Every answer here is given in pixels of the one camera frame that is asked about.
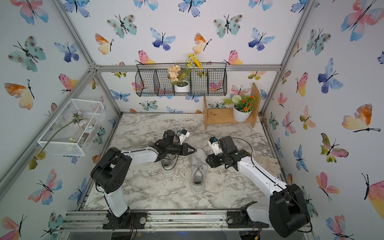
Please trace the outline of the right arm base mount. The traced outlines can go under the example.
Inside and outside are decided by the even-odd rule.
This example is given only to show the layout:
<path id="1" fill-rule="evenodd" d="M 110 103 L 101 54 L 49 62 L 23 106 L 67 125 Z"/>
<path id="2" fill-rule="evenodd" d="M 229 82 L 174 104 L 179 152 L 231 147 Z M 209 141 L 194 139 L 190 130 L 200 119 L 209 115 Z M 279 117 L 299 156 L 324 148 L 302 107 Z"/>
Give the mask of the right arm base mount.
<path id="1" fill-rule="evenodd" d="M 227 211 L 226 223 L 229 229 L 268 228 L 271 224 L 269 205 L 254 201 L 237 210 Z"/>

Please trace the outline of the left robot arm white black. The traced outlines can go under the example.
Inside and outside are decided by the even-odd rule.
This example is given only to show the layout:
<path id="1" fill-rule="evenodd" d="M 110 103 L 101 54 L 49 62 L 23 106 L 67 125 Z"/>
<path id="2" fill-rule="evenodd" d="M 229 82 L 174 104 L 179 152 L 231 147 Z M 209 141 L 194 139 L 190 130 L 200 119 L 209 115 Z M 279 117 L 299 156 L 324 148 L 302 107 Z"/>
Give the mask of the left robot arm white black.
<path id="1" fill-rule="evenodd" d="M 195 148 L 185 143 L 189 135 L 190 132 L 185 129 L 178 132 L 166 130 L 160 140 L 144 149 L 107 150 L 91 171 L 91 178 L 95 182 L 96 190 L 104 195 L 109 213 L 116 218 L 122 218 L 130 212 L 122 192 L 122 184 L 130 167 L 160 162 L 163 173 L 172 175 L 179 156 L 196 152 Z"/>

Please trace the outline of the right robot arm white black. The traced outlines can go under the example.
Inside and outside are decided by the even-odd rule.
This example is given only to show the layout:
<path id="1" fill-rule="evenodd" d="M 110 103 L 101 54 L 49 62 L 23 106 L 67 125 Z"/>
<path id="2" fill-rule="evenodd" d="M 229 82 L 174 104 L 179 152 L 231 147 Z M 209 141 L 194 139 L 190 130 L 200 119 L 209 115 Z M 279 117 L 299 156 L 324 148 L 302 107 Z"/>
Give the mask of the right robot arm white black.
<path id="1" fill-rule="evenodd" d="M 211 168 L 230 167 L 249 178 L 267 197 L 267 207 L 256 203 L 246 207 L 246 216 L 252 222 L 268 224 L 283 238 L 311 224 L 303 191 L 296 184 L 288 185 L 265 170 L 252 153 L 239 150 L 230 136 L 211 137 L 208 145 L 213 154 L 206 163 Z"/>

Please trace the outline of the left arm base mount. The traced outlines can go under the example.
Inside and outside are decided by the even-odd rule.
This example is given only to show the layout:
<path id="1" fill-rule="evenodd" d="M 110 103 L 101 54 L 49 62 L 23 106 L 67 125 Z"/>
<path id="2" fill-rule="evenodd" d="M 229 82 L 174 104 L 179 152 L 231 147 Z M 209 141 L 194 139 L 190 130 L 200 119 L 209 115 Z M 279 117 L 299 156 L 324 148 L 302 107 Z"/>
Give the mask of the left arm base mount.
<path id="1" fill-rule="evenodd" d="M 122 230 L 134 228 L 142 230 L 145 228 L 147 222 L 148 213 L 146 212 L 125 212 L 122 216 L 116 217 L 113 213 L 108 210 L 107 220 L 108 223 L 103 224 L 104 230 Z"/>

